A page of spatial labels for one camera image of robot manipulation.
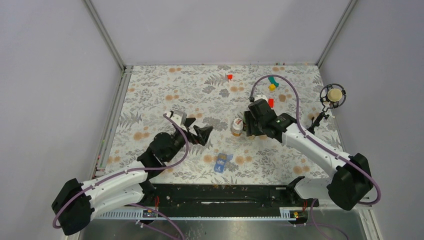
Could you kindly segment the white cap pill bottle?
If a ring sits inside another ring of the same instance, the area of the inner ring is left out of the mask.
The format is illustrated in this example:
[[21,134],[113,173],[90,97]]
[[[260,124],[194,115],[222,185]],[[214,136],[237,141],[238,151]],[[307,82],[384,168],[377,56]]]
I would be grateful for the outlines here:
[[244,121],[241,118],[235,118],[232,121],[231,124],[231,133],[235,136],[235,137],[239,137],[244,129]]

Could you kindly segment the blue weekly pill organizer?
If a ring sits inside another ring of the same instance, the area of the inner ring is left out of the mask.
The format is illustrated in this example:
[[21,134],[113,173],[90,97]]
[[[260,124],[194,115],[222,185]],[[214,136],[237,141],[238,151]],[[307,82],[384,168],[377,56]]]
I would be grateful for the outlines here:
[[218,156],[217,156],[213,170],[216,173],[222,174],[225,170],[226,163],[230,162],[232,159],[233,159],[233,154],[219,153]]

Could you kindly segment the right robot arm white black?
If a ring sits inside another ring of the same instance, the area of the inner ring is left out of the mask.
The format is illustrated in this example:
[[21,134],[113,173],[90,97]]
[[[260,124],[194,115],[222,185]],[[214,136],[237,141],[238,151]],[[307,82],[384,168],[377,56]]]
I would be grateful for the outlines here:
[[371,181],[368,159],[351,155],[325,143],[306,130],[287,113],[277,115],[264,99],[248,105],[244,112],[247,136],[267,136],[282,145],[292,147],[317,164],[327,178],[298,177],[287,191],[287,201],[293,206],[306,199],[330,200],[350,211],[368,194],[375,184]]

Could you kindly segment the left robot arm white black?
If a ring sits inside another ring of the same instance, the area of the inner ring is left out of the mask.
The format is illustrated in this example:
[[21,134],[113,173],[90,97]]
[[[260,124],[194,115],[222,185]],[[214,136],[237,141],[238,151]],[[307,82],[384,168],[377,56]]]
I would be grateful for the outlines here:
[[79,182],[68,180],[51,204],[52,226],[66,236],[83,230],[95,217],[121,206],[152,204],[155,192],[150,179],[182,163],[190,145],[206,145],[213,126],[198,127],[196,118],[164,114],[174,127],[170,134],[160,132],[136,160],[102,177]]

